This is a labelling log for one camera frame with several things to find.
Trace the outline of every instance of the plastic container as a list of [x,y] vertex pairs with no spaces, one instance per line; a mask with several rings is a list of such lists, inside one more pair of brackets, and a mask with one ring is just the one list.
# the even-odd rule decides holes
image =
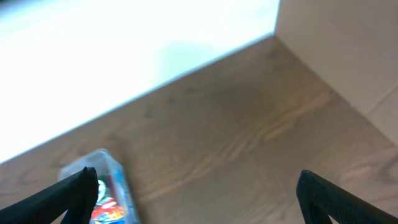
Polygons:
[[99,183],[98,200],[90,224],[140,224],[123,167],[107,150],[97,149],[67,165],[60,171],[59,180],[81,171],[86,166],[95,168]]

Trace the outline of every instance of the wooden table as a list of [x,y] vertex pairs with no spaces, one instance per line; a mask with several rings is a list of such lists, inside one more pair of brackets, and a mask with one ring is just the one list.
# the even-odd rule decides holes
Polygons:
[[143,223],[303,223],[302,169],[398,215],[398,149],[274,37],[2,164],[0,208],[99,147]]

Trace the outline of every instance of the white backdrop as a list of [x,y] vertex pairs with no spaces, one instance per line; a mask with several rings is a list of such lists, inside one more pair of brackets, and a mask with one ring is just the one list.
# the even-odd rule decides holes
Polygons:
[[277,6],[46,0],[0,11],[0,162],[271,34]]

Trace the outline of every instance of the beige wall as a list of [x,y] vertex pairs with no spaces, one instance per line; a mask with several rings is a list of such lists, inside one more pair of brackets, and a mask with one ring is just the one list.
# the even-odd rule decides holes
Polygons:
[[398,144],[397,0],[280,0],[275,34]]

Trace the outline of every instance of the clear plastic box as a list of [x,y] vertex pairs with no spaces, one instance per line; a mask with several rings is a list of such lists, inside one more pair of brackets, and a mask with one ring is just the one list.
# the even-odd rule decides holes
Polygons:
[[94,167],[99,183],[98,200],[91,217],[91,224],[140,224],[131,200],[123,167],[105,149],[97,149],[60,171],[63,180],[84,167]]

